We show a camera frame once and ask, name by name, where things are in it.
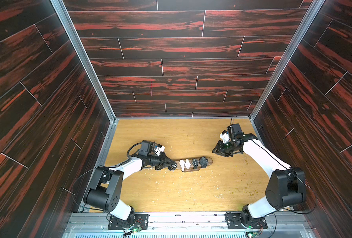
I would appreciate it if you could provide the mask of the black watch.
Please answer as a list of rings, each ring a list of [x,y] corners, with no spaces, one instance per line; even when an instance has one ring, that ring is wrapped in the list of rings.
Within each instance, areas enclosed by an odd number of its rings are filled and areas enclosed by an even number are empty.
[[[174,170],[177,169],[177,167],[178,167],[177,162],[172,162],[172,163],[168,166],[168,170],[169,170],[169,171],[174,171]]]
[[[192,159],[191,163],[192,163],[194,169],[198,169],[198,165],[199,165],[198,159],[196,159],[196,158]]]
[[[199,164],[201,168],[206,168],[208,166],[208,159],[206,157],[200,157]]]

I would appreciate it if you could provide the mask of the white watch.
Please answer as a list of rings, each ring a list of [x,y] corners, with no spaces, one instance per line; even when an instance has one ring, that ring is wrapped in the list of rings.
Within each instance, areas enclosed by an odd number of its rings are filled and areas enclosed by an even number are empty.
[[[189,169],[191,167],[191,163],[188,159],[186,159],[186,162],[185,162],[185,168],[186,169]]]
[[[185,161],[184,160],[179,160],[179,165],[181,167],[181,171],[184,172],[185,171]]]

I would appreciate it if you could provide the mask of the dark wooden watch stand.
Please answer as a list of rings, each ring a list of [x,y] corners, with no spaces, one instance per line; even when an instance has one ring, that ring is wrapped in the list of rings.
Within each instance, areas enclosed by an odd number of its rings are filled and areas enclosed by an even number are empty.
[[[177,170],[181,170],[183,173],[196,172],[200,169],[205,169],[213,164],[213,159],[210,157],[196,157],[189,159],[176,160]]]

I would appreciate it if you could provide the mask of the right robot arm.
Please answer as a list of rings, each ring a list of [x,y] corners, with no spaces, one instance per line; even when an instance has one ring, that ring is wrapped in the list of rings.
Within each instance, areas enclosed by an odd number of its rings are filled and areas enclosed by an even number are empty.
[[[252,229],[267,215],[306,201],[304,171],[279,159],[255,135],[245,134],[239,124],[228,126],[220,134],[220,140],[212,152],[224,157],[245,153],[269,178],[264,197],[243,206],[240,222],[244,228]]]

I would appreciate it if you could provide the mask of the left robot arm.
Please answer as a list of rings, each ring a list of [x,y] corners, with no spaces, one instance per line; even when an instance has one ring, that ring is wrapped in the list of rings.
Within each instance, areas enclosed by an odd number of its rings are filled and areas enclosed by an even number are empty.
[[[83,202],[106,212],[112,223],[130,229],[135,224],[135,210],[120,199],[123,181],[143,169],[175,170],[177,162],[167,157],[164,149],[156,142],[143,140],[128,149],[125,161],[111,167],[98,166],[94,169]]]

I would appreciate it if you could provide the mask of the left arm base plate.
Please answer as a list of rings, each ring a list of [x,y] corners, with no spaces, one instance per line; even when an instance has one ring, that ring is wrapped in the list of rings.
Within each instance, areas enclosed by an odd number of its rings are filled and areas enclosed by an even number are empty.
[[[147,230],[149,223],[149,214],[134,213],[129,215],[126,220],[119,219],[115,216],[110,216],[108,230]]]

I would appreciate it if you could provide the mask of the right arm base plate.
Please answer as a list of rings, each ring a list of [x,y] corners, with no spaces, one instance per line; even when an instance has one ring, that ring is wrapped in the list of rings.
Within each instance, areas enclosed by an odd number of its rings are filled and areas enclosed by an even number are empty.
[[[224,215],[225,221],[229,229],[267,229],[265,217],[252,218],[247,213],[242,212],[226,212]]]

